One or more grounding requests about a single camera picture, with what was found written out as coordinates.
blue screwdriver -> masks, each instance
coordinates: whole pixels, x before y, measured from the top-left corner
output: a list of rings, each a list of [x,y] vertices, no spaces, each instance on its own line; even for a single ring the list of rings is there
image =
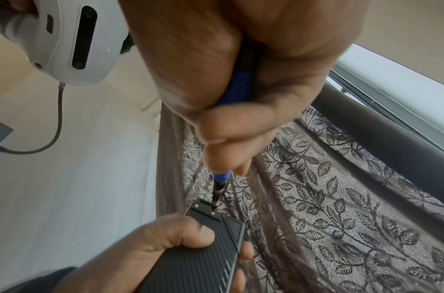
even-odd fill
[[[260,44],[247,37],[243,38],[236,58],[232,78],[230,79],[230,83],[222,98],[219,100],[218,105],[251,101],[254,93],[256,73],[262,53],[263,48]],[[212,189],[211,205],[213,209],[216,209],[219,205],[219,200],[225,192],[226,183],[231,176],[231,171],[228,171],[225,174],[212,174],[214,187]]]

blue screwdriver handle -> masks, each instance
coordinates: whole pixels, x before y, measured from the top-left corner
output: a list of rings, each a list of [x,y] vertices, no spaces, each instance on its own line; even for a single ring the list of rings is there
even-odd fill
[[[218,105],[251,101],[261,54],[262,48],[258,43],[247,37],[243,38],[232,78]],[[225,174],[213,174],[212,176],[214,181],[226,182],[231,175],[232,172],[228,171]]]

curtain fold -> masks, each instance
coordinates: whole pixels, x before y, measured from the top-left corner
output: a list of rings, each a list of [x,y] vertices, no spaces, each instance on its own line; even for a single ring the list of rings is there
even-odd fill
[[[158,216],[212,189],[193,129],[165,106],[160,125]],[[220,210],[247,225],[250,293],[444,292],[444,204],[314,107],[230,179]]]

textured black case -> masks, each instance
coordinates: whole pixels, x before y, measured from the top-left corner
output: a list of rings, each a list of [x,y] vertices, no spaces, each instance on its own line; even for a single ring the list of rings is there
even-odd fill
[[[206,248],[166,250],[142,283],[139,293],[229,293],[243,243],[245,224],[213,211],[197,199],[190,216],[211,228],[216,237]]]

white device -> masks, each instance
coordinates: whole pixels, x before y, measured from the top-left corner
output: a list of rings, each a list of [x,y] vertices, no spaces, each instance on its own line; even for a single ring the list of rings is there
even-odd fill
[[[0,34],[38,70],[71,85],[108,75],[128,35],[117,0],[34,0],[38,15],[0,8]]]

